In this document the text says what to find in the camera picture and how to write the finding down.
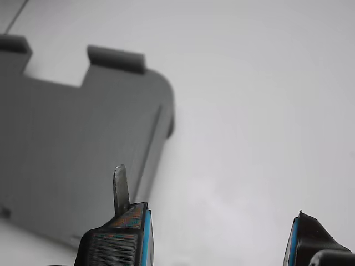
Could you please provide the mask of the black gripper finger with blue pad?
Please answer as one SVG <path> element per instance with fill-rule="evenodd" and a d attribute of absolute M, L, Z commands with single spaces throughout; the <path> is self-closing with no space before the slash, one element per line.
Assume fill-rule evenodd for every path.
<path fill-rule="evenodd" d="M 352 252 L 339 244 L 312 216 L 294 218 L 283 259 L 284 266 L 352 266 Z"/>

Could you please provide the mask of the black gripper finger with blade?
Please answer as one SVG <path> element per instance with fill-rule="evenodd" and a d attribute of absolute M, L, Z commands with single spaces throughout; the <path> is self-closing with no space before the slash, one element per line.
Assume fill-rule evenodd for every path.
<path fill-rule="evenodd" d="M 75 265 L 153 264 L 153 225 L 146 202 L 129 201 L 126 168 L 113 173 L 114 217 L 104 225 L 87 231 L 81 238 Z"/>

